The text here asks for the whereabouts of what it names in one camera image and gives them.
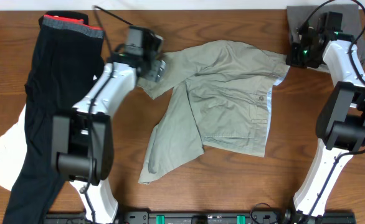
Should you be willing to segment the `khaki green shorts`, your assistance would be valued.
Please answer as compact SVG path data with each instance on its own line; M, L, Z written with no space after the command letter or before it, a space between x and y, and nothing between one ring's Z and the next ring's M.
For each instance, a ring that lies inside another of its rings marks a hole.
M289 70L285 59L231 40L166 53L162 79L138 81L151 98L172 93L151 133L138 182L160 179L201 156L205 146L263 157L272 89Z

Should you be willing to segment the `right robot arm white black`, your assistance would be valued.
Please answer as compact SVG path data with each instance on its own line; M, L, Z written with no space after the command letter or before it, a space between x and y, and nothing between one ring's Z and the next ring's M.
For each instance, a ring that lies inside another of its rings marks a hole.
M282 223L355 223L352 212L327 212L326 201L345 165L365 153L365 72L355 38L337 29L302 29L287 64L328 67L334 89L316 122L318 148Z

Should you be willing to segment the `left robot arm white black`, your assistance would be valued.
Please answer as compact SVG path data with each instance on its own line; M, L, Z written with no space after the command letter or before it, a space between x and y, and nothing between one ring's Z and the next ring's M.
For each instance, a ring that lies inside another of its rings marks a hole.
M165 68L166 62L156 59L145 72L132 63L107 63L79 102L54 114L51 166L79 193L89 223L116 221L118 202L108 180L114 159L113 115L138 77L158 82Z

